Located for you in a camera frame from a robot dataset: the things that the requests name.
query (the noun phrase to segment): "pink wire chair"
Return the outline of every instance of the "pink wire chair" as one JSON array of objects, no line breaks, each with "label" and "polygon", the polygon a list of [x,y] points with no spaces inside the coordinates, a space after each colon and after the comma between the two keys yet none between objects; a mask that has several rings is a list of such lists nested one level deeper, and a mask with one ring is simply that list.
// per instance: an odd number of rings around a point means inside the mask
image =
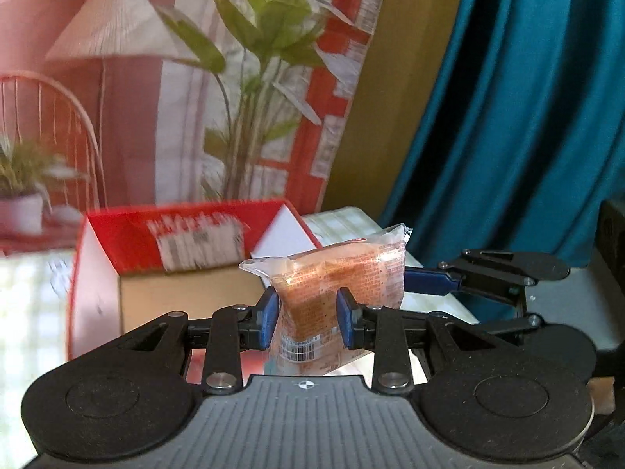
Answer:
[{"label": "pink wire chair", "polygon": [[35,140],[85,179],[62,181],[51,204],[84,212],[106,206],[102,158],[89,115],[76,96],[41,73],[0,74],[0,132],[11,140]]}]

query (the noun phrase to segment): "cardboard box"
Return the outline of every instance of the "cardboard box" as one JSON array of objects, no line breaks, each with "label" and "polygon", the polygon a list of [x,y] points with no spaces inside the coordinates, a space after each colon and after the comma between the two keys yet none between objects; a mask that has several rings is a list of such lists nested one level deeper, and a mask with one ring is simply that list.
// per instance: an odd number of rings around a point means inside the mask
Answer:
[{"label": "cardboard box", "polygon": [[[89,213],[70,292],[68,358],[169,311],[197,319],[224,306],[255,304],[265,285],[238,269],[242,260],[315,247],[321,245],[285,200]],[[254,363],[243,362],[245,374],[263,373],[259,354],[244,355]],[[195,381],[197,372],[192,363],[187,380]]]}]

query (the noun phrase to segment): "lamp shade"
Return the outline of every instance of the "lamp shade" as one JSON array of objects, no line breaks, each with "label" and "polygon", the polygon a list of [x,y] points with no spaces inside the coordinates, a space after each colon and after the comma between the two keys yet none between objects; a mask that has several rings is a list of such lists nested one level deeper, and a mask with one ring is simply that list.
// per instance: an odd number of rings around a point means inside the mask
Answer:
[{"label": "lamp shade", "polygon": [[46,60],[113,56],[197,61],[163,24],[149,0],[87,0],[54,42]]}]

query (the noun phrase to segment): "barcode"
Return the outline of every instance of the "barcode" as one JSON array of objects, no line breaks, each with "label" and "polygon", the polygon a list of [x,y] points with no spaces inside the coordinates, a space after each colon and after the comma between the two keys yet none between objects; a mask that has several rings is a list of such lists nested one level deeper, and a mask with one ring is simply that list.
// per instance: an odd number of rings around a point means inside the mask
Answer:
[{"label": "barcode", "polygon": [[372,34],[376,28],[382,0],[362,0],[355,25],[359,30]]},{"label": "barcode", "polygon": [[201,269],[240,263],[244,259],[240,224],[215,224],[195,231],[156,237],[163,267],[167,271]]},{"label": "barcode", "polygon": [[290,362],[310,362],[320,356],[321,335],[296,342],[286,335],[280,341],[280,356]]}]

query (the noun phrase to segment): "plastic bag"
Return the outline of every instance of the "plastic bag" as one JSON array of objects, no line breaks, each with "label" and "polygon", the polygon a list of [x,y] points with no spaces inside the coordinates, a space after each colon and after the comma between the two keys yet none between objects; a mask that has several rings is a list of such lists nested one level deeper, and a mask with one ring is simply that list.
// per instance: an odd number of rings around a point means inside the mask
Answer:
[{"label": "plastic bag", "polygon": [[343,347],[336,293],[347,287],[358,303],[399,308],[410,233],[399,224],[288,258],[243,261],[239,267],[267,278],[282,303],[265,373],[323,375],[364,355]]}]

